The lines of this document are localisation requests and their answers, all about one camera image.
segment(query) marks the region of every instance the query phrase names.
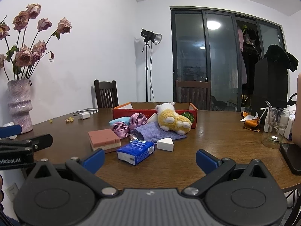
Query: glass cup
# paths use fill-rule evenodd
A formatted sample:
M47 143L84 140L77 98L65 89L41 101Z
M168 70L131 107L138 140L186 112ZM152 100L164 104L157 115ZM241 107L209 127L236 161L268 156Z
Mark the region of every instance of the glass cup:
M287 128L290 111L281 108L273 108L268 114L268 138L267 140L279 144Z

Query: black phone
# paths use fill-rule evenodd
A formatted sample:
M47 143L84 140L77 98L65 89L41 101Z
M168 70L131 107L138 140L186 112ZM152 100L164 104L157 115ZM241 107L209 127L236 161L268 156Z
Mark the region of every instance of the black phone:
M279 150L291 172L301 175L301 147L296 144L281 143Z

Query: pink sponge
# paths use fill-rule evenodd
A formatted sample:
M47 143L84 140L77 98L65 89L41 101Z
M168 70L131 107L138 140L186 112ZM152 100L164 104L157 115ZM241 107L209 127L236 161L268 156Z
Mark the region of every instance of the pink sponge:
M121 146L120 138L111 129L91 131L88 135L93 150L101 148L105 153L109 153Z

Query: vase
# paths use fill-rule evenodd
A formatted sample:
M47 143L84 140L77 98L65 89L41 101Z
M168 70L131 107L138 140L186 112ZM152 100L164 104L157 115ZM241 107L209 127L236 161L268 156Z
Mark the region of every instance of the vase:
M9 81L8 87L8 111L15 125L22 127L21 133L33 129L29 111L33 109L30 97L29 79Z

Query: white wall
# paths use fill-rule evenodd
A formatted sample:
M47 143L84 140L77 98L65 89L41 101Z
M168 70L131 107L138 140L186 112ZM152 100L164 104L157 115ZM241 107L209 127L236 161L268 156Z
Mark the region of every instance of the white wall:
M162 41L153 46L153 90L155 101L173 99L173 54L170 6L199 6L237 11L257 16L283 26L287 51L301 60L300 23L301 12L288 17L275 9L249 0L147 0L138 2L136 39L137 99L145 99L145 58L141 56L143 41L140 28L162 34ZM290 73L289 95L296 92L296 76L301 71Z
M73 26L69 34L59 41L53 37L47 44L55 54L53 63L48 57L41 61L32 77L33 124L55 118L96 104L93 81L117 81L119 103L136 101L134 26L137 2L135 0L1 0L0 21L11 27L7 37L10 47L17 41L13 18L25 6L39 3L40 16L31 19L25 34L30 46L37 32L37 22L49 18L53 23L47 31L38 34L36 41L47 40L61 18L66 17ZM0 53L6 53L4 40ZM12 67L6 70L13 79ZM7 108L7 78L0 70L0 126L10 121Z

